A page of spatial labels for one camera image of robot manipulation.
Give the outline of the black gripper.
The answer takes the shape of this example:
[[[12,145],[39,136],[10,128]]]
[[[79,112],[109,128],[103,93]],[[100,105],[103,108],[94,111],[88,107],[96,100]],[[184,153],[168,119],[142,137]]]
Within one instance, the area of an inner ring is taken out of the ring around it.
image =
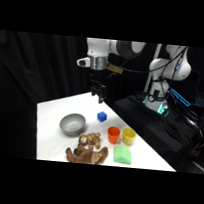
[[[98,95],[98,103],[102,104],[104,101],[103,97],[105,97],[105,94],[106,94],[105,86],[94,79],[90,80],[89,86],[90,86],[90,90],[92,92],[92,96]]]

